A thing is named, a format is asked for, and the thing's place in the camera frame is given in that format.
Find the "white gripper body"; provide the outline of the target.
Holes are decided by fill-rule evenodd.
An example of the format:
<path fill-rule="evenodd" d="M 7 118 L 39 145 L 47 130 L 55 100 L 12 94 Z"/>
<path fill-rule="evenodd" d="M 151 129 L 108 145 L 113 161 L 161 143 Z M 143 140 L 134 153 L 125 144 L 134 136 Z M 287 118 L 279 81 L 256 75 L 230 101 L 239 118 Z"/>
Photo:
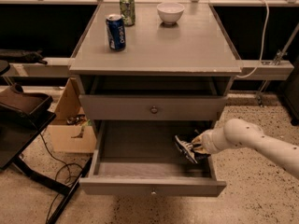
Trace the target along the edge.
<path fill-rule="evenodd" d="M 202 134 L 202 146 L 210 154 L 224 150 L 225 136 L 223 128 L 206 130 Z"/>

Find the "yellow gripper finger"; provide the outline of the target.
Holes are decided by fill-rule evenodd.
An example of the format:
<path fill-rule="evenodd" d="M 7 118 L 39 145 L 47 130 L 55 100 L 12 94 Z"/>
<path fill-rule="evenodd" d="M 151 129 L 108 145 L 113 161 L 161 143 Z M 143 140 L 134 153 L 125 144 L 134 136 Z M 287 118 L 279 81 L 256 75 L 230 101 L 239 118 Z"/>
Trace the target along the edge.
<path fill-rule="evenodd" d="M 199 154 L 208 154 L 208 151 L 203 146 L 203 135 L 199 134 L 193 138 L 192 151 Z"/>

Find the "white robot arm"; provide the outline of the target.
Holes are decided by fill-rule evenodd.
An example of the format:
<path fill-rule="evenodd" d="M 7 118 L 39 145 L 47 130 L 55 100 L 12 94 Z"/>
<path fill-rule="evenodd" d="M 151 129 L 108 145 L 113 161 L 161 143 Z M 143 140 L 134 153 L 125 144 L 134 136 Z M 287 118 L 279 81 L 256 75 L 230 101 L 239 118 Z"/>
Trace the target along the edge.
<path fill-rule="evenodd" d="M 230 119 L 220 128 L 206 130 L 192 142 L 216 154 L 225 149 L 251 148 L 299 179 L 299 146 L 270 137 L 263 129 L 243 119 Z"/>

